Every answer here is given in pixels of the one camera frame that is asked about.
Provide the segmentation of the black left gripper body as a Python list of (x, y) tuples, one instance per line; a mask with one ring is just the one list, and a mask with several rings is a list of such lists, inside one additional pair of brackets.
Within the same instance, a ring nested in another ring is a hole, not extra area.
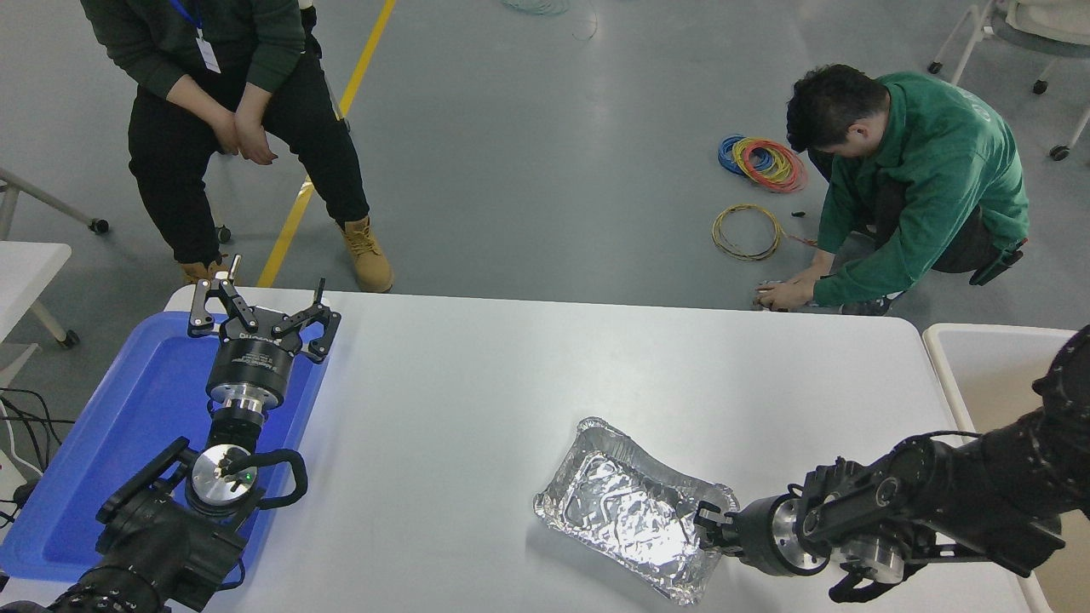
[(302, 348), (299, 330), (283, 338), (272, 334), (218, 330), (219, 344), (207, 380), (207, 395), (215, 401), (227, 401), (231, 393), (249, 393), (261, 401), (284, 400), (290, 372)]

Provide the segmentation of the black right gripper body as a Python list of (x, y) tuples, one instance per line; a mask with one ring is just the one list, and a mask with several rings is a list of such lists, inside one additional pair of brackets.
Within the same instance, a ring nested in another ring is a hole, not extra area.
[(771, 576), (789, 576), (783, 544), (790, 544), (790, 520), (780, 512), (789, 496), (770, 496), (748, 504), (732, 519), (741, 546), (740, 561)]

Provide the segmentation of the seated person's left hand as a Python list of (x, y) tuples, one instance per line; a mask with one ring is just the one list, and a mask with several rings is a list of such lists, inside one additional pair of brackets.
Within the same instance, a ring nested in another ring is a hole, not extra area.
[(275, 163), (277, 155), (270, 151), (267, 132), (262, 125), (264, 110), (262, 103), (242, 101), (234, 113), (234, 128), (240, 155), (249, 163), (268, 166)]

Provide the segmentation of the seated person's right hand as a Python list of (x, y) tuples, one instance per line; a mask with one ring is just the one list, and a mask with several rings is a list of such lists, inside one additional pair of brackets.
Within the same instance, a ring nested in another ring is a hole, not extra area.
[(211, 118), (207, 122), (213, 129), (219, 151), (222, 154), (231, 156), (240, 154), (240, 137), (238, 137), (235, 119), (232, 112), (221, 108), (217, 112), (213, 112)]

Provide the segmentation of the crouching person's left hand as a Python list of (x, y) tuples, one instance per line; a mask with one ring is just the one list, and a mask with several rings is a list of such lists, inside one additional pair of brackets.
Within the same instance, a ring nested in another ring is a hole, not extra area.
[(753, 303), (771, 312), (790, 312), (810, 306), (813, 303), (814, 286), (815, 283), (809, 279), (760, 284)]

